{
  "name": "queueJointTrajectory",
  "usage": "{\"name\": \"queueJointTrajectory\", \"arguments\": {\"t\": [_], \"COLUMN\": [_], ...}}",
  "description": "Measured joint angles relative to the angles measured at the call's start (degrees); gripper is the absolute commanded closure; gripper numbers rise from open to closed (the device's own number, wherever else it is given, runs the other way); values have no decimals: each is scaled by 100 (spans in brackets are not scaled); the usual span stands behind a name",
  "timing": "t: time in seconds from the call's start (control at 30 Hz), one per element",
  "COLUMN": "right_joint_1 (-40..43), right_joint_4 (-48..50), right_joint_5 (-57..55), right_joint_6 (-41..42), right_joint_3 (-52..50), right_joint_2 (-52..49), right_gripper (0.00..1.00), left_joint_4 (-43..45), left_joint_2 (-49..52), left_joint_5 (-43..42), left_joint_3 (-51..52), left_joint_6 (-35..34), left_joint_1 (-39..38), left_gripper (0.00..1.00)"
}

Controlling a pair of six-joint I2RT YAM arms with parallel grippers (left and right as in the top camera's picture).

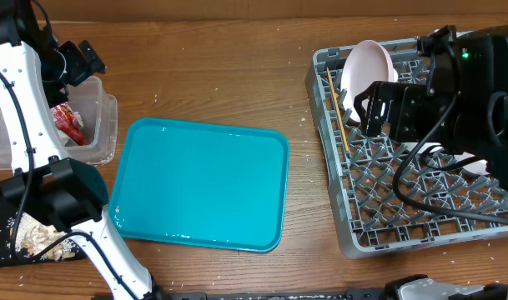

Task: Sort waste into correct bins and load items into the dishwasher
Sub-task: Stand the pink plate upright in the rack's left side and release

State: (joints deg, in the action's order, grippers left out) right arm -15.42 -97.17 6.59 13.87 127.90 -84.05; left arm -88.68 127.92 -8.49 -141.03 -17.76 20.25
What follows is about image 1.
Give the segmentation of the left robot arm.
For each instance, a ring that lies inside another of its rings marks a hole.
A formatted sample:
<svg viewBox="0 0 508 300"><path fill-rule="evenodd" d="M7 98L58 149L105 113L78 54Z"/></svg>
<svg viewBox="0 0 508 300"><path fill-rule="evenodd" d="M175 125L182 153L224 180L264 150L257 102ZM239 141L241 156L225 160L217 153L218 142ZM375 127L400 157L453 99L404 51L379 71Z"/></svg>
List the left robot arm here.
<svg viewBox="0 0 508 300"><path fill-rule="evenodd" d="M0 108L13 169L0 184L0 199L73 241L113 298L163 299L163 289L113 225L100 172L70 157L52 119L68 88L103 73L105 64L88 42L59 43L50 24L38 24L40 7L32 0L0 1Z"/></svg>

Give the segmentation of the small pink plate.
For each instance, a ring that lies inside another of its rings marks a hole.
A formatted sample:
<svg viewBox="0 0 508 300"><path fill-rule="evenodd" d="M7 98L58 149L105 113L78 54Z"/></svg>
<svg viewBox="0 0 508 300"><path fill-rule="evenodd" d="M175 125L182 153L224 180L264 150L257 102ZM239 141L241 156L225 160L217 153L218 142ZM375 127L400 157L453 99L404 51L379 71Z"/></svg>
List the small pink plate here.
<svg viewBox="0 0 508 300"><path fill-rule="evenodd" d="M461 155L455 155L455 159L459 162L461 160L472 158L474 157L473 154L463 152ZM486 171L486 160L480 160L476 162L472 162L470 164L467 164L463 166L462 168L467 171L469 174L475 175L475 176L487 176L489 173Z"/></svg>

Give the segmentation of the white tissue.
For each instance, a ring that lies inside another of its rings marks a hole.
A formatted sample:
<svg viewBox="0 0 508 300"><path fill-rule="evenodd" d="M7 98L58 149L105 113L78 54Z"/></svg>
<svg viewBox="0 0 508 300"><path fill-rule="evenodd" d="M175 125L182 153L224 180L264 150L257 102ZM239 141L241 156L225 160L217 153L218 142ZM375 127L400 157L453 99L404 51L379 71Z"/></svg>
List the white tissue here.
<svg viewBox="0 0 508 300"><path fill-rule="evenodd" d="M78 112L75 112L75 120L74 124L76 127L76 135L75 140L73 140L69 135L67 135L64 131L58 130L59 137L61 143L63 143L66 147L75 147L75 146L81 146L85 143L85 137L83 134L83 120L81 116L78 114Z"/></svg>

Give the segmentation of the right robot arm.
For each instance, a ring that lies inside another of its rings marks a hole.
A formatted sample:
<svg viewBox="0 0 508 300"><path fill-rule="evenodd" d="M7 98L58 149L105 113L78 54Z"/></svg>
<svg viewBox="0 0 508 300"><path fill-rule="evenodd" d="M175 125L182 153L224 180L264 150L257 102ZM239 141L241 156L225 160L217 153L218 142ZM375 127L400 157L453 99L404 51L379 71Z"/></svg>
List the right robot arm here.
<svg viewBox="0 0 508 300"><path fill-rule="evenodd" d="M508 217L427 204L399 189L403 171L417 154L430 152L430 143L449 154L469 153L448 170L484 160L486 171L508 192L508 26L458 35L447 25L417 37L416 52L430 59L424 85L375 81L354 97L364 135L377 136L388 123L391 139L415 143L395 172L394 194L428 213L508 226ZM508 284L488 284L469 294L441 291L447 299L508 299Z"/></svg>

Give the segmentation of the red snack wrapper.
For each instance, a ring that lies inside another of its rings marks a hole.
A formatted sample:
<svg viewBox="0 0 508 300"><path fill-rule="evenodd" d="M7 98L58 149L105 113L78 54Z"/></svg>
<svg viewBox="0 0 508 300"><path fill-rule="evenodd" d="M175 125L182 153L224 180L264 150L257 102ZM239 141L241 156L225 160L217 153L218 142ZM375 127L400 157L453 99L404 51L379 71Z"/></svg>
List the red snack wrapper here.
<svg viewBox="0 0 508 300"><path fill-rule="evenodd" d="M58 130L72 139L77 145L82 146L85 144L83 120L78 112L74 112L65 102L52 107L50 113Z"/></svg>

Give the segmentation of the large pink plate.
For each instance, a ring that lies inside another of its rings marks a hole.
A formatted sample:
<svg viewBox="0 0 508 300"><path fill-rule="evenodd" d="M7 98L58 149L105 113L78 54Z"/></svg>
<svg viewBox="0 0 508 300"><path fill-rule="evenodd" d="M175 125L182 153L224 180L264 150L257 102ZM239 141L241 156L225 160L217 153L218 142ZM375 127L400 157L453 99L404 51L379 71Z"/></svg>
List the large pink plate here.
<svg viewBox="0 0 508 300"><path fill-rule="evenodd" d="M398 73L387 50L376 41L365 40L350 51L341 75L340 89L345 90L342 106L351 110L350 119L354 123L360 122L354 109L355 96L375 81L395 83Z"/></svg>

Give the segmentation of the wooden chopstick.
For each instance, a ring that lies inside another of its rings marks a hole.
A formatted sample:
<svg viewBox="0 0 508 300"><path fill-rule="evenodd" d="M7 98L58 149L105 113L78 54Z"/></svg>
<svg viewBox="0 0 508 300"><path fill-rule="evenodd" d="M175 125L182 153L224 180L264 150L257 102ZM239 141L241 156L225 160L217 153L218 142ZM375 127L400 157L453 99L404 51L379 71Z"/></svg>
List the wooden chopstick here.
<svg viewBox="0 0 508 300"><path fill-rule="evenodd" d="M342 122L342 116L340 113L340 107L339 107L338 98L337 98L338 94L335 92L334 83L333 83L333 79L331 76L331 71L328 67L326 67L326 72L327 72L327 78L328 78L328 82L329 82L329 89L330 89L330 93L331 93L331 98L334 103L334 110L336 112L337 122L339 124L340 135L342 137L344 149L346 152L350 152L349 144L348 144L348 141L347 141L347 138L345 135L344 124Z"/></svg>

